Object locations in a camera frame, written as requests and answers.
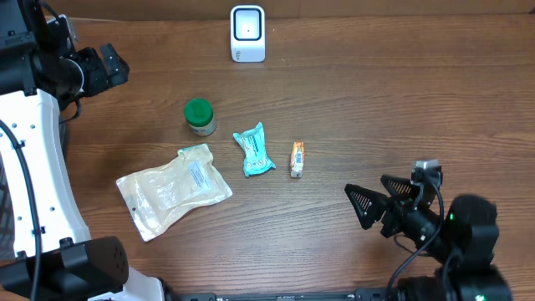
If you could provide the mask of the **small orange juice carton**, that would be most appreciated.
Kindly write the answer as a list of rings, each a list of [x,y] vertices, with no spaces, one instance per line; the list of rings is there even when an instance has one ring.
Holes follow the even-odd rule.
[[[304,143],[296,141],[293,143],[292,153],[290,157],[290,176],[292,178],[300,178],[303,176],[304,168]]]

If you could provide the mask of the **green lid jar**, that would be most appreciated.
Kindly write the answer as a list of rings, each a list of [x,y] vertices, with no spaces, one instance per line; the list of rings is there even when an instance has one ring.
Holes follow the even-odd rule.
[[[191,99],[186,104],[183,113],[195,135],[209,136],[217,128],[214,110],[206,99]]]

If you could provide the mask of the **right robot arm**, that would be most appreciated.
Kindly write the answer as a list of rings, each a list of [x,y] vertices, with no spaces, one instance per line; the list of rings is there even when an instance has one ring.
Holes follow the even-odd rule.
[[[387,283],[389,300],[510,300],[507,281],[493,265],[499,236],[497,208],[474,195],[460,195],[449,207],[441,194],[440,171],[414,170],[409,179],[383,175],[386,193],[371,197],[384,237],[403,235],[416,250]],[[420,255],[441,264],[434,276],[402,278]]]

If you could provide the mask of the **clear beige pouch bag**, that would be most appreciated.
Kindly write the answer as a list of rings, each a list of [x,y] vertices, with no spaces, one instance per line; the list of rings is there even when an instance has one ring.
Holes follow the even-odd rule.
[[[208,145],[194,145],[178,150],[177,157],[163,166],[116,181],[143,241],[160,236],[189,211],[232,196],[212,162]]]

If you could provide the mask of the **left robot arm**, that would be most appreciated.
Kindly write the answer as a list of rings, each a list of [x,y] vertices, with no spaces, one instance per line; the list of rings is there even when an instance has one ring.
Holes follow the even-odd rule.
[[[31,300],[181,300],[130,267],[116,237],[94,239],[66,171],[60,113],[124,84],[129,65],[110,44],[74,47],[65,16],[41,1],[1,3],[1,159],[13,204],[14,263],[1,285]]]

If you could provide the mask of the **teal snack pack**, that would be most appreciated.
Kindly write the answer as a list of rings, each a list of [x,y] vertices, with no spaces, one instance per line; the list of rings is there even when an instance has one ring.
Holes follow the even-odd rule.
[[[267,154],[262,122],[258,122],[253,129],[234,133],[233,138],[241,146],[245,155],[243,161],[245,177],[261,175],[276,168],[275,163]]]

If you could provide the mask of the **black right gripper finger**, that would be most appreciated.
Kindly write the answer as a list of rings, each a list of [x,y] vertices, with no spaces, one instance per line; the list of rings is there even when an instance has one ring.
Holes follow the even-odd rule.
[[[410,179],[383,175],[380,181],[396,201],[415,200],[420,193],[420,187],[413,184]]]
[[[370,229],[382,218],[387,207],[386,195],[353,184],[347,184],[344,191],[364,230]]]

